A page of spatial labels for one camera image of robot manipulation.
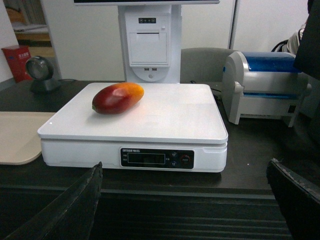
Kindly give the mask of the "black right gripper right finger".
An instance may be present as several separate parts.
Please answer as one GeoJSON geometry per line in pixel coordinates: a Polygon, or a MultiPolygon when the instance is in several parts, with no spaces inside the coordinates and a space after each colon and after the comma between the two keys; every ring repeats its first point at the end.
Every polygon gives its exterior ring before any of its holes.
{"type": "Polygon", "coordinates": [[[294,240],[320,238],[320,188],[282,165],[269,161],[266,177],[294,240]]]}

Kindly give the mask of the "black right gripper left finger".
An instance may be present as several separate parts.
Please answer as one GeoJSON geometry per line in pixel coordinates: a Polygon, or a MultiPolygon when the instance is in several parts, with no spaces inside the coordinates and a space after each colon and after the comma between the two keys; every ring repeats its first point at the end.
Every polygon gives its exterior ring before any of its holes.
{"type": "Polygon", "coordinates": [[[102,163],[90,168],[67,190],[6,240],[88,240],[101,196],[102,163]]]}

